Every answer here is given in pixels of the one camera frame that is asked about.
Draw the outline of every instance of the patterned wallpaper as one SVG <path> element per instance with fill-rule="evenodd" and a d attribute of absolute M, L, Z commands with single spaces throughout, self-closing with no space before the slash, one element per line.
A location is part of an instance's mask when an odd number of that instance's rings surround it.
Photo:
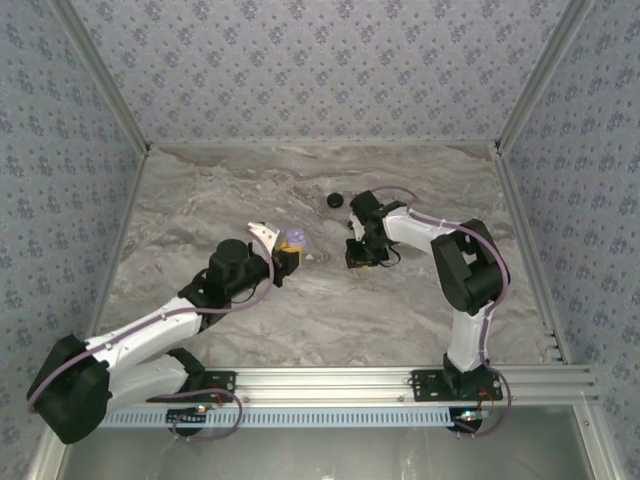
<path fill-rule="evenodd" d="M 0 2 L 0 479 L 44 423 L 25 394 L 53 343 L 84 335 L 137 154 L 46 0 Z"/>
<path fill-rule="evenodd" d="M 576 362 L 640 478 L 640 3 L 598 0 L 509 159 Z"/>
<path fill-rule="evenodd" d="M 147 141 L 494 139 L 566 0 L 74 0 Z"/>

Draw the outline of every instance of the wall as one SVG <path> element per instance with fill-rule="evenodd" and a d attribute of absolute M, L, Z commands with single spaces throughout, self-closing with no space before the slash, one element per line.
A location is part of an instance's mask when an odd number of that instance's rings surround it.
<path fill-rule="evenodd" d="M 137 155 L 44 0 L 0 2 L 0 479 L 44 423 L 25 394 L 60 337 L 84 335 Z"/>
<path fill-rule="evenodd" d="M 509 153 L 574 361 L 640 478 L 640 4 L 597 0 Z"/>
<path fill-rule="evenodd" d="M 146 139 L 494 139 L 566 0 L 74 0 Z"/>

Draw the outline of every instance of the purple object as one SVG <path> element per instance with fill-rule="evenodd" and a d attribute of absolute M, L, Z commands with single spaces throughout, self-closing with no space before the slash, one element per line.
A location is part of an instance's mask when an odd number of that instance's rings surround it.
<path fill-rule="evenodd" d="M 287 245 L 289 247 L 304 247 L 306 244 L 307 239 L 305 238 L 304 232 L 301 228 L 287 230 Z"/>

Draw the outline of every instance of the marble surface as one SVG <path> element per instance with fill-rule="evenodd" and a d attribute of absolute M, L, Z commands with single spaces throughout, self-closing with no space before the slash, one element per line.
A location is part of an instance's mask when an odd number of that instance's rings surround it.
<path fill-rule="evenodd" d="M 393 268 L 345 265 L 347 204 L 383 184 L 414 190 L 419 211 L 453 221 L 477 217 L 488 225 L 513 278 L 494 317 L 490 358 L 545 361 L 543 325 L 485 147 L 154 149 L 102 331 L 159 307 L 207 266 L 218 242 L 248 240 L 247 222 L 268 221 L 305 230 L 305 261 L 261 304 L 184 342 L 205 365 L 440 364 L 451 338 L 451 307 L 431 255 L 399 246 L 402 262 Z M 333 191 L 345 195 L 342 208 L 326 205 Z M 386 203 L 402 195 L 379 198 Z"/>

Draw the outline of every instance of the white cable tray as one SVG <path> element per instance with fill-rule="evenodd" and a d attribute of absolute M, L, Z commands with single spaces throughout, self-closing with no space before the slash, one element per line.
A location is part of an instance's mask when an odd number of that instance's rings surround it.
<path fill-rule="evenodd" d="M 166 408 L 130 408 L 105 417 L 102 428 L 169 428 Z M 178 427 L 231 427 L 237 408 L 221 408 L 198 416 L 200 423 Z M 447 407 L 383 408 L 245 408 L 241 428 L 447 427 L 453 422 Z"/>

